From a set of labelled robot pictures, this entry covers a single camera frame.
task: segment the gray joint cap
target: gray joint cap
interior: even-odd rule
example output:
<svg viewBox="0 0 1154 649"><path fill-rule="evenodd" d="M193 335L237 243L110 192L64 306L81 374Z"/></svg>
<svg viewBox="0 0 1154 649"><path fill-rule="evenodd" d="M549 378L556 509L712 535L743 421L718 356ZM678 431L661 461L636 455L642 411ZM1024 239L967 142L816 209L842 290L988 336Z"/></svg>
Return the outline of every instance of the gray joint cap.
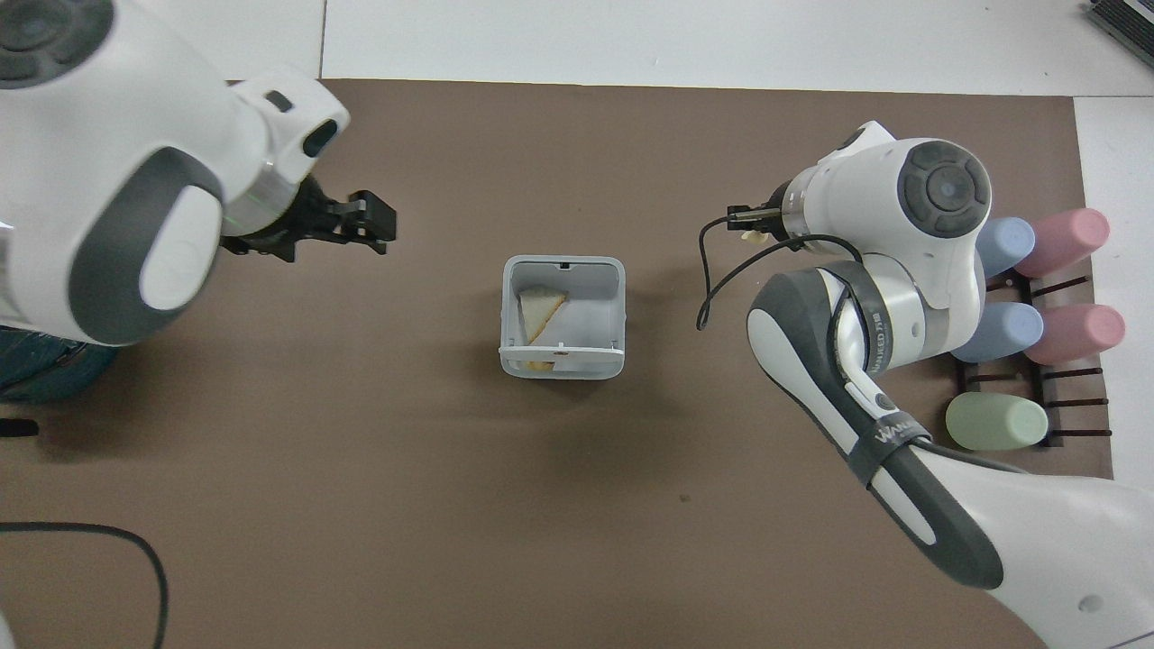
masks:
<svg viewBox="0 0 1154 649"><path fill-rule="evenodd" d="M909 150L898 173L898 200L909 223L939 239L973 232L990 209L990 179L968 151L934 140Z"/></svg>
<svg viewBox="0 0 1154 649"><path fill-rule="evenodd" d="M113 17L112 0L0 1L0 90L76 68L107 38Z"/></svg>

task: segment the bread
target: bread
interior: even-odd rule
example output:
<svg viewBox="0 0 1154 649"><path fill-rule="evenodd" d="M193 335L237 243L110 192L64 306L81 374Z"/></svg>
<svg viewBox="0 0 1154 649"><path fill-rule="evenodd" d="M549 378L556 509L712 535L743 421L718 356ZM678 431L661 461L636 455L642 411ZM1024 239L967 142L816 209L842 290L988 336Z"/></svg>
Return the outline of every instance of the bread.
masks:
<svg viewBox="0 0 1154 649"><path fill-rule="evenodd" d="M520 301L520 321L525 326L525 338L529 344L533 344L541 331L545 331L545 326L568 297L564 291L548 286L530 286L517 293L517 299ZM525 368L531 372L552 372L553 363L526 360Z"/></svg>

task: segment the black strap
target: black strap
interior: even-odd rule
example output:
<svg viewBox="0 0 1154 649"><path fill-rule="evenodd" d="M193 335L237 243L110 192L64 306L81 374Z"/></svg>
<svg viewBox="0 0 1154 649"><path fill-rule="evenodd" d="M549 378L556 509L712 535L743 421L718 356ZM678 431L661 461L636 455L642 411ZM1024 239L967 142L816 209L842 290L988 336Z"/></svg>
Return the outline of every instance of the black strap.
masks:
<svg viewBox="0 0 1154 649"><path fill-rule="evenodd" d="M874 430L861 434L857 442L846 457L849 470L857 476L857 482L869 486L874 475L882 464L893 455L894 450L906 446L917 438L930 438L929 432L908 412L899 410L874 422Z"/></svg>
<svg viewBox="0 0 1154 649"><path fill-rule="evenodd" d="M865 328L865 374L877 376L890 366L890 359L893 358L893 326L882 291L860 262L834 261L820 268L841 279L849 291L849 297L857 307L859 319Z"/></svg>

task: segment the logo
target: logo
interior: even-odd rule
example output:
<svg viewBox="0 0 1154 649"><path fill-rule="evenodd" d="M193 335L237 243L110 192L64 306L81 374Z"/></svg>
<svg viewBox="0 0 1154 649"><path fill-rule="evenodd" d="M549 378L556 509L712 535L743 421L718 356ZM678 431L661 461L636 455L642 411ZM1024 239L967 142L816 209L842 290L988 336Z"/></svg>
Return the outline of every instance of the logo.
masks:
<svg viewBox="0 0 1154 649"><path fill-rule="evenodd" d="M882 443L893 443L901 438L902 433L912 430L914 426L913 422L898 422L897 424L881 426L874 439Z"/></svg>

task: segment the white container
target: white container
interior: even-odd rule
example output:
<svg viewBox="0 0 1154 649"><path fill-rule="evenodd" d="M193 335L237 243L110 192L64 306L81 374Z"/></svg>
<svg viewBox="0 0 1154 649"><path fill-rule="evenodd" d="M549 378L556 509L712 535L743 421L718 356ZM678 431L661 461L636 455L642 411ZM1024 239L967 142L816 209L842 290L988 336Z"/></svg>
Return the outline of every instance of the white container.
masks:
<svg viewBox="0 0 1154 649"><path fill-rule="evenodd" d="M535 285L569 293L529 344L517 293ZM518 255L505 263L501 366L522 379L612 379L625 366L625 267L609 256ZM530 370L527 361L553 363Z"/></svg>

